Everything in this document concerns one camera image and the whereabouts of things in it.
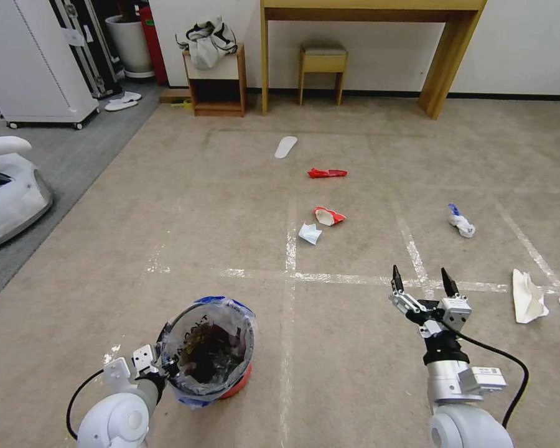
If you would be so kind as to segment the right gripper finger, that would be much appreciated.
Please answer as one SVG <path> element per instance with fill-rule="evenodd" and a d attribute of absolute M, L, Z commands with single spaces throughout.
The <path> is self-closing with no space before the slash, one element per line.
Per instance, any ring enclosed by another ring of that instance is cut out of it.
<path fill-rule="evenodd" d="M 404 290 L 403 280 L 397 265 L 393 266 L 391 280 L 392 293 L 389 296 L 391 303 L 409 321 L 414 323 L 425 323 L 427 320 L 427 309 L 417 299 Z"/>
<path fill-rule="evenodd" d="M 441 268 L 442 284 L 444 287 L 445 297 L 449 299 L 462 299 L 467 301 L 467 296 L 461 294 L 455 280 L 449 275 L 445 267 Z"/>

